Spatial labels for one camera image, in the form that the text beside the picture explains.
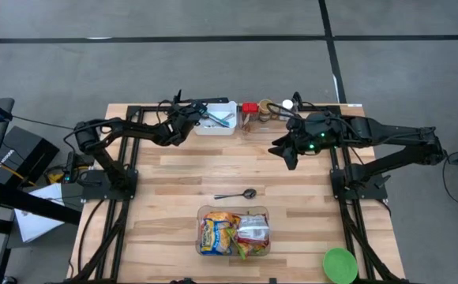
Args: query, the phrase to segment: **white bottle cap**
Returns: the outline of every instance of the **white bottle cap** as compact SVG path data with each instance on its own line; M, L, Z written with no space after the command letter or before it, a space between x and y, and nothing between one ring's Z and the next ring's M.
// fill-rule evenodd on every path
M294 103L289 99L285 99L282 102L282 107L285 107L288 110L292 110L292 107L294 107Z

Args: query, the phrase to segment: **gray carpet floor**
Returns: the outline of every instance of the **gray carpet floor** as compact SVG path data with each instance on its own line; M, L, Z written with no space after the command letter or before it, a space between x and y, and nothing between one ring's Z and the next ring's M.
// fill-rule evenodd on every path
M328 0L334 35L458 35L458 1ZM0 38L317 34L317 1L0 0ZM336 42L349 103L387 124L437 126L458 151L458 41ZM0 97L19 116L62 125L102 118L108 103L290 98L336 103L325 42L0 44ZM66 132L14 120L62 149ZM376 148L383 156L395 148ZM394 170L387 184L404 270L413 282L458 283L458 204L441 165ZM458 198L458 166L446 181ZM20 283L61 281L77 228L16 248Z

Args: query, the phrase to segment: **white bin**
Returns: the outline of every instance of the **white bin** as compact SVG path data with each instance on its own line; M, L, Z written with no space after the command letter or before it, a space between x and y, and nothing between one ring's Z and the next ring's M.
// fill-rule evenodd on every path
M194 132L197 135L232 135L235 132L236 125L238 124L238 104L234 101L229 103L209 103L207 106L208 112L222 119L229 114L235 114L234 117L227 119L229 127L217 125L214 127L205 127L206 125L213 125L215 122L211 119L201 119L200 125L194 126Z

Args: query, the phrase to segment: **green bowl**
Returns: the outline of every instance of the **green bowl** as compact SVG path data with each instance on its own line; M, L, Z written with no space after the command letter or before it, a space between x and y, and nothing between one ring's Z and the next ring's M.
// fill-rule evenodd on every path
M357 260L345 248L329 249L322 266L327 277L336 284L350 284L357 277Z

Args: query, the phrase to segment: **clear plastic container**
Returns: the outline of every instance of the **clear plastic container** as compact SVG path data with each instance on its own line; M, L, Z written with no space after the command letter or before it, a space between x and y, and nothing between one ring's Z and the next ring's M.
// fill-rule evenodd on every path
M207 215L208 213L211 212L230 212L238 215L264 215L266 216L266 219L268 220L268 226L269 226L269 212L266 207L262 206L255 206L255 207L213 207L213 206L208 206L205 205L201 208L199 208L199 211L197 211L197 240L196 240L196 251L202 256L211 256L211 255L203 255L201 254L201 238L202 238L202 233L201 233L201 223L203 222L203 217ZM271 228L269 228L269 236L271 239ZM271 249L271 241L269 241L268 245L266 246L266 249L259 254L253 254L250 253L249 256L265 256L269 253L269 250ZM232 254L227 254L227 255L221 255L221 256L239 256L238 254L238 248L236 248L236 245L234 242L231 242L231 251Z

